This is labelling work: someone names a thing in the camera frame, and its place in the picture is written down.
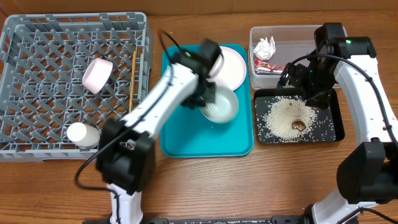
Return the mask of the white tissue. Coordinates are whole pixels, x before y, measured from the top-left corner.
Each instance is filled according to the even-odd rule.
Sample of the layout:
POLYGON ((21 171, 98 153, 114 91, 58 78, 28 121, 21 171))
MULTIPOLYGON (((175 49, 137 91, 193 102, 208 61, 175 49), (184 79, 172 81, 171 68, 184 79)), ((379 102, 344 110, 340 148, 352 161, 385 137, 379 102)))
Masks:
POLYGON ((253 50, 254 55, 259 60, 269 60, 276 52, 276 46, 274 38, 271 37, 268 39, 260 38, 260 41, 257 43, 256 47, 253 50))

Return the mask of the white round plate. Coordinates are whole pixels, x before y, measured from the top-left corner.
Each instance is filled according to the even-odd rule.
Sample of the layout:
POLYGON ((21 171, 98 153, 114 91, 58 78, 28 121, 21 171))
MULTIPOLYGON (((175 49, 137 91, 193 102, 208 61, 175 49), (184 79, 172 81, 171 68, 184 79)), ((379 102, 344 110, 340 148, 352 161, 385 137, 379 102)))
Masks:
POLYGON ((208 81, 235 91, 246 78, 246 62, 236 50, 225 46, 221 46, 220 49, 222 55, 211 69, 208 81))

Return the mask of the pink white small bowl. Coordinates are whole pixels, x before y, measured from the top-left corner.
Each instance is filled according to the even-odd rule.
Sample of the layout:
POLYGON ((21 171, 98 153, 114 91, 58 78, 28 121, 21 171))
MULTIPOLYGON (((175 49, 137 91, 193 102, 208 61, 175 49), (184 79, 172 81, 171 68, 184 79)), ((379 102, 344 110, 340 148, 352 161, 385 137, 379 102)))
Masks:
POLYGON ((105 86, 111 75, 113 63, 96 58, 86 69, 83 75, 82 84, 93 94, 97 94, 105 86))

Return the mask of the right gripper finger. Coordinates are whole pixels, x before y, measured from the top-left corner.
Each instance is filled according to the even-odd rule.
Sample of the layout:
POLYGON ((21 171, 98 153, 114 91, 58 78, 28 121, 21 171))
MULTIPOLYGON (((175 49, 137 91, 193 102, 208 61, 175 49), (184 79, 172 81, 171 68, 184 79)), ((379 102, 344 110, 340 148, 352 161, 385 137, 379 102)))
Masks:
POLYGON ((325 110, 330 104, 330 92, 324 91, 306 100, 305 105, 310 107, 315 107, 320 110, 325 110))
POLYGON ((292 79, 292 74, 294 71, 294 65, 292 63, 287 63, 280 74, 279 81, 277 82, 276 88, 287 88, 292 87, 290 81, 292 79))

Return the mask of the wooden chopstick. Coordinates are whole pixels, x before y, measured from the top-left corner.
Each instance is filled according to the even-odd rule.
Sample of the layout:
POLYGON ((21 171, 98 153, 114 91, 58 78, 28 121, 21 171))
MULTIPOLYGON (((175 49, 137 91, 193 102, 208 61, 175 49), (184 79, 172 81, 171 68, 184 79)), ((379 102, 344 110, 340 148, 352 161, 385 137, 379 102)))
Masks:
POLYGON ((134 98, 134 85, 135 85, 135 69, 136 69, 136 56, 137 56, 137 51, 133 51, 133 56, 132 56, 132 68, 131 68, 131 84, 130 84, 130 95, 129 95, 129 113, 132 110, 133 107, 133 98, 134 98))

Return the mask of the brown food scrap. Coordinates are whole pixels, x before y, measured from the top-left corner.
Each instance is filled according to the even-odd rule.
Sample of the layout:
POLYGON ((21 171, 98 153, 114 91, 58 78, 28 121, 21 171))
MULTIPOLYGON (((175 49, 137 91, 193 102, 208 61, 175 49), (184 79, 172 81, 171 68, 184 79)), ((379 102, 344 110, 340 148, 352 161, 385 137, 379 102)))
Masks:
POLYGON ((292 129, 296 129, 297 131, 304 131, 306 129, 306 125, 303 121, 300 120, 296 120, 294 122, 292 122, 292 129))

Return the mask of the grey bowl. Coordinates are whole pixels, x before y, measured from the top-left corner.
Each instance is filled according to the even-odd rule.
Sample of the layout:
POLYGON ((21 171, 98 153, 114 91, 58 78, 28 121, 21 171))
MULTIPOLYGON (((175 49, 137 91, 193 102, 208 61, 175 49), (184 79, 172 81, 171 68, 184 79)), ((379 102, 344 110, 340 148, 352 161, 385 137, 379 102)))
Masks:
POLYGON ((239 111, 239 100, 234 91, 225 86, 216 86, 215 102, 200 107, 201 113, 214 123, 228 123, 239 111))

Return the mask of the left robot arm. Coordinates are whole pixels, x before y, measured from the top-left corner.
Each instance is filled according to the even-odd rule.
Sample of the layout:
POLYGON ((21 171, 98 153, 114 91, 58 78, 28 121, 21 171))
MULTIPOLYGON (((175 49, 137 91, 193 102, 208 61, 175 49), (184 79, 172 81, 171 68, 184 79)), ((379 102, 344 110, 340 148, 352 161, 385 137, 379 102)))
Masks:
POLYGON ((105 122, 96 168, 112 198, 110 223, 142 223, 142 191, 155 169, 155 139, 175 109, 214 102, 209 82, 220 55, 176 54, 148 96, 120 120, 105 122))

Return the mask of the red snack wrapper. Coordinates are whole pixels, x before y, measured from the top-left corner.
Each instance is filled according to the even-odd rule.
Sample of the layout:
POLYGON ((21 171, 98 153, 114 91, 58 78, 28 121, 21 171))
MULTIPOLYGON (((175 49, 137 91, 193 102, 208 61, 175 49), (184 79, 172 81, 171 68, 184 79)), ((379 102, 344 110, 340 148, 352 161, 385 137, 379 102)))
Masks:
POLYGON ((255 59, 254 61, 254 71, 259 74, 259 75, 264 75, 267 73, 270 74, 281 74, 284 71, 284 66, 283 67, 276 67, 274 65, 270 65, 269 63, 255 59))

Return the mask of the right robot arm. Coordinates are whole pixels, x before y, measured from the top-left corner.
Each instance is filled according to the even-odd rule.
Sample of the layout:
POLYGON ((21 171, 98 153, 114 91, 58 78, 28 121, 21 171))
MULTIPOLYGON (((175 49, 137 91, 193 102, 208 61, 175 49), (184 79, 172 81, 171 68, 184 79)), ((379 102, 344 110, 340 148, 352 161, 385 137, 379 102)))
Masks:
POLYGON ((397 198, 397 118, 381 84, 376 51, 368 37, 333 37, 288 63, 278 88, 294 86, 308 106, 326 108, 338 83, 356 133, 356 149, 338 166, 338 187, 310 208, 312 223, 346 223, 397 198))

